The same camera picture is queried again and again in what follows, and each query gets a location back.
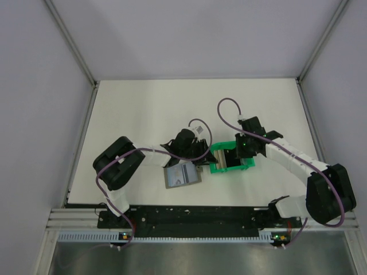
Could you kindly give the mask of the green plastic bin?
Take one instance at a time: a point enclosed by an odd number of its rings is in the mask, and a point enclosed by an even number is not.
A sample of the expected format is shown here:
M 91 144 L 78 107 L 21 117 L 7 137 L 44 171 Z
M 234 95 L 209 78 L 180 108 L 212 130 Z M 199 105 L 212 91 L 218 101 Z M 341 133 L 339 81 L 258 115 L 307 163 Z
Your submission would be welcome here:
M 227 167 L 225 169 L 216 169 L 215 164 L 210 164 L 210 173 L 216 174 L 216 173 L 223 173 L 223 172 L 230 172 L 234 170 L 247 170 L 248 168 L 255 166 L 255 161 L 253 158 L 245 158 L 245 159 L 237 159 L 236 158 L 236 142 L 221 142 L 221 143 L 215 143 L 211 146 L 211 153 L 214 156 L 215 150 L 223 150 L 225 154 L 225 161 L 227 163 Z

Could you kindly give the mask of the grey card holder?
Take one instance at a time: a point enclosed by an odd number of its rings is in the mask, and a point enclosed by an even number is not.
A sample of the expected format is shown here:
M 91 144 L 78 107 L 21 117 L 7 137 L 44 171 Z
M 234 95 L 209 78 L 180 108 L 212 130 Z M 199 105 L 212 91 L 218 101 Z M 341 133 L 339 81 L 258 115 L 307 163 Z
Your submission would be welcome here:
M 202 168 L 192 162 L 179 163 L 164 168 L 163 171 L 166 189 L 189 186 L 202 181 Z

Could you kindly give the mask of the white credit card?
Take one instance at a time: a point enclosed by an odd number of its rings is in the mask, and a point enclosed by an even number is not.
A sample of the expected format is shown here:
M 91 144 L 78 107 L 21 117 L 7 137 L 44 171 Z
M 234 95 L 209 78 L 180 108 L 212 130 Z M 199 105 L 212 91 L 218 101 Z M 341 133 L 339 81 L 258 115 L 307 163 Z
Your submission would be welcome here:
M 196 166 L 191 163 L 184 163 L 182 165 L 182 173 L 183 173 L 183 179 L 186 184 L 194 183 L 198 181 L 198 174 L 196 170 Z
M 185 184 L 181 166 L 167 169 L 167 184 L 168 187 L 179 187 Z

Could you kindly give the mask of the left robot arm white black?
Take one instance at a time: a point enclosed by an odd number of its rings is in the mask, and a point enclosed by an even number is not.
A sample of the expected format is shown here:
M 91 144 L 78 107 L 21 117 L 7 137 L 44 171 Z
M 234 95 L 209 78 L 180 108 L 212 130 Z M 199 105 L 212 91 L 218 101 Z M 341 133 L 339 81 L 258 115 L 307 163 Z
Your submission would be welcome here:
M 139 166 L 169 168 L 179 162 L 189 162 L 195 166 L 217 163 L 209 151 L 209 144 L 201 137 L 202 127 L 182 129 L 174 139 L 157 146 L 139 146 L 125 136 L 119 137 L 93 162 L 97 173 L 97 186 L 104 194 L 107 207 L 111 211 L 110 220 L 117 227 L 129 223 L 129 203 L 124 186 Z

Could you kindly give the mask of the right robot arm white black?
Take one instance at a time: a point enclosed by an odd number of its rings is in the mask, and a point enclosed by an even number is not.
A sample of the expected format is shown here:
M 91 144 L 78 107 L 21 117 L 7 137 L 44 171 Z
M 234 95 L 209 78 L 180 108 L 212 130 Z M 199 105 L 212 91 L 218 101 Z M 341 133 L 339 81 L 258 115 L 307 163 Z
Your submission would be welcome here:
M 313 159 L 292 146 L 280 133 L 267 132 L 258 117 L 239 116 L 242 131 L 236 134 L 238 158 L 263 155 L 295 175 L 305 186 L 306 193 L 298 197 L 286 195 L 274 199 L 267 213 L 271 225 L 279 227 L 291 217 L 312 218 L 327 224 L 342 213 L 352 211 L 356 199 L 349 175 L 341 164 L 329 165 Z

